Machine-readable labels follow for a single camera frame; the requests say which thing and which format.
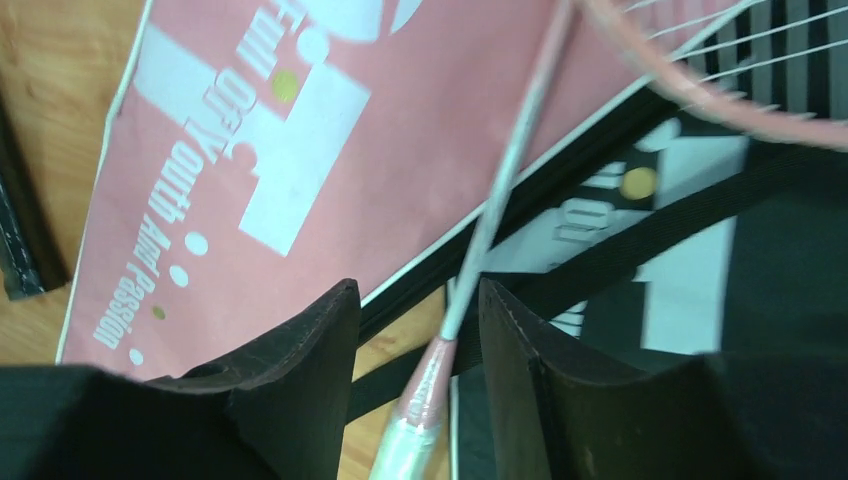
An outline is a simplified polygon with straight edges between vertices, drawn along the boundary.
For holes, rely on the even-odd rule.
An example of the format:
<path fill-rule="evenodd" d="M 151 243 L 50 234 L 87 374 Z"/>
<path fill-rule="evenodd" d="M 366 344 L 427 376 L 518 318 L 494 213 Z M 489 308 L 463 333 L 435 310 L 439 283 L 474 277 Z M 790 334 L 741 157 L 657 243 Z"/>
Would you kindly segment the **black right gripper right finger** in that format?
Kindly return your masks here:
<path fill-rule="evenodd" d="M 500 479 L 843 479 L 847 360 L 694 356 L 648 373 L 479 290 Z"/>

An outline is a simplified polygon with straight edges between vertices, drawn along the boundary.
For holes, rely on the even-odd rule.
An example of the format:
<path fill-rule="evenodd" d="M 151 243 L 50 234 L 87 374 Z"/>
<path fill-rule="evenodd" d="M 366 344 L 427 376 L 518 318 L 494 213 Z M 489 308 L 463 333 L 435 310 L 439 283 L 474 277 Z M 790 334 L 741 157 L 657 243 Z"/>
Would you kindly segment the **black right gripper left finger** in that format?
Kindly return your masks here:
<path fill-rule="evenodd" d="M 357 349 L 345 279 L 181 378 L 92 366 L 1 371 L 5 479 L 333 479 Z"/>

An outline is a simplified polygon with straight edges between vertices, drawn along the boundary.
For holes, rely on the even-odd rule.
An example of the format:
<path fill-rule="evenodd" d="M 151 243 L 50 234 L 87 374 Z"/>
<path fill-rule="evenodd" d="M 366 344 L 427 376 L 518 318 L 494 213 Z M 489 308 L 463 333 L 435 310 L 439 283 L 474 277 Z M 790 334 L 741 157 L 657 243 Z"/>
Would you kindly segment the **pink racket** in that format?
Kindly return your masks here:
<path fill-rule="evenodd" d="M 369 477 L 421 479 L 439 437 L 448 401 L 458 336 L 500 226 L 515 176 L 534 138 L 549 87 L 568 38 L 573 5 L 559 1 L 551 15 L 520 110 L 457 276 L 454 299 L 428 344 L 382 436 Z"/>
<path fill-rule="evenodd" d="M 771 110 L 746 100 L 742 92 L 715 87 L 659 49 L 614 1 L 583 1 L 581 7 L 625 57 L 650 77 L 664 98 L 690 113 L 760 140 L 847 150 L 845 122 Z"/>

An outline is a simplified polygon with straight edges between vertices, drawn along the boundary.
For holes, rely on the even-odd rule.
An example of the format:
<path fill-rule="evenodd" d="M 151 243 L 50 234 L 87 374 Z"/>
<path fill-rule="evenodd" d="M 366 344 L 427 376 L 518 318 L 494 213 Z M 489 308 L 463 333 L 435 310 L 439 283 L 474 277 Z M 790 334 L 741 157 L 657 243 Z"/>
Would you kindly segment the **pink racket cover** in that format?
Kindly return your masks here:
<path fill-rule="evenodd" d="M 178 377 L 343 278 L 391 323 L 454 275 L 555 1 L 145 3 L 56 363 Z M 568 53 L 528 194 L 639 90 Z"/>

